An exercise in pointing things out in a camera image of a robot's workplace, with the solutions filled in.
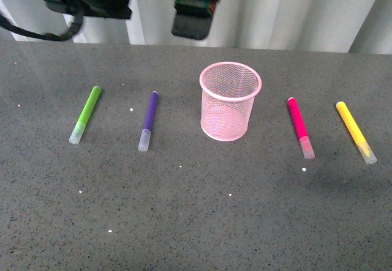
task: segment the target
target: gray countertop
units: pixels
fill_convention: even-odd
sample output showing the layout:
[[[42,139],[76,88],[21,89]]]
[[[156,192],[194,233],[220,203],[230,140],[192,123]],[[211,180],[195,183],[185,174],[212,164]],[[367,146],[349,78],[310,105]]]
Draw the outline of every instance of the gray countertop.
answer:
[[[263,80],[247,133],[230,143],[200,127],[198,77],[219,61]],[[0,42],[0,270],[391,270],[391,70],[381,55]],[[102,96],[71,145],[94,85]]]

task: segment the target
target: curtain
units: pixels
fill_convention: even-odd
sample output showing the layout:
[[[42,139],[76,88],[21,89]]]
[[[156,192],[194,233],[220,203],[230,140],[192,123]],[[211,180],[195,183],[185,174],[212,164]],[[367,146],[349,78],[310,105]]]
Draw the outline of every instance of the curtain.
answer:
[[[203,41],[171,35],[173,5],[174,0],[130,0],[131,20],[87,17],[73,42],[392,53],[392,0],[220,0]],[[39,33],[61,33],[70,21],[42,0],[0,0],[0,11]],[[0,40],[33,39],[0,29]]]

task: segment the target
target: mesh pencil cup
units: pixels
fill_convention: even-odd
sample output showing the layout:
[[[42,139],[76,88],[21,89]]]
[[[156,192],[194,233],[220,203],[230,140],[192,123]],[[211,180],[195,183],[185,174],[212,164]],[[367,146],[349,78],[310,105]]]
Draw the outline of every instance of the mesh pencil cup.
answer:
[[[254,97],[262,88],[255,70],[241,63],[218,62],[200,74],[203,131],[218,141],[234,141],[247,130]]]

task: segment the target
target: marker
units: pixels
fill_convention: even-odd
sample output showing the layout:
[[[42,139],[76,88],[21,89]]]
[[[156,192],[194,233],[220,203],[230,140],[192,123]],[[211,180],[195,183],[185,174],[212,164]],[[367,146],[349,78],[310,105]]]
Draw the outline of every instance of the marker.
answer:
[[[377,162],[373,151],[369,147],[368,142],[366,141],[360,128],[356,124],[346,104],[344,102],[338,102],[336,104],[336,109],[339,111],[339,114],[341,115],[345,126],[347,126],[347,129],[349,130],[352,138],[354,139],[356,146],[360,150],[366,164],[374,164],[375,162]]]
[[[80,138],[86,128],[88,119],[91,116],[91,112],[93,111],[98,97],[100,95],[100,87],[99,86],[94,86],[92,88],[92,91],[90,93],[90,96],[87,99],[86,105],[83,108],[83,111],[81,112],[78,122],[75,125],[75,128],[72,131],[72,134],[69,138],[69,142],[71,144],[78,144],[80,141]]]
[[[155,113],[157,111],[158,98],[159,95],[155,91],[152,92],[149,97],[145,123],[143,124],[143,130],[141,131],[139,146],[137,148],[140,152],[147,152],[148,150],[149,139],[153,130]]]
[[[294,127],[296,130],[296,134],[300,139],[300,144],[302,148],[302,152],[304,153],[305,159],[313,159],[314,152],[311,145],[311,141],[307,135],[305,123],[302,119],[300,108],[295,100],[295,98],[289,98],[287,100],[288,108],[290,110],[290,114],[292,115],[292,119],[294,122]]]

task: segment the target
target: cup rim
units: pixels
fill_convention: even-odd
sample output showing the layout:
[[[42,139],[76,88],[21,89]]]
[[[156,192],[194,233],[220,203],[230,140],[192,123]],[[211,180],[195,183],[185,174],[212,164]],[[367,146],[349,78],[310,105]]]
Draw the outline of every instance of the cup rim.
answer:
[[[213,68],[215,66],[229,65],[229,64],[230,65],[237,65],[237,66],[244,67],[245,69],[248,69],[249,71],[251,71],[256,76],[257,81],[258,81],[258,86],[257,86],[256,90],[253,93],[251,93],[249,95],[246,95],[244,97],[231,98],[231,97],[224,97],[223,95],[218,95],[218,94],[214,93],[213,91],[209,90],[206,87],[206,85],[203,82],[203,78],[204,78],[205,73],[209,69],[211,69],[211,68]],[[260,78],[260,75],[253,68],[251,68],[251,67],[249,67],[249,66],[247,66],[245,64],[242,64],[242,63],[230,62],[230,61],[217,62],[217,63],[211,64],[211,65],[207,66],[206,68],[204,68],[204,70],[200,74],[199,82],[200,82],[200,86],[202,87],[203,91],[205,91],[207,94],[209,94],[213,98],[216,98],[218,100],[225,101],[225,102],[243,102],[243,101],[249,100],[250,98],[254,98],[260,92],[260,90],[262,89],[262,79]]]

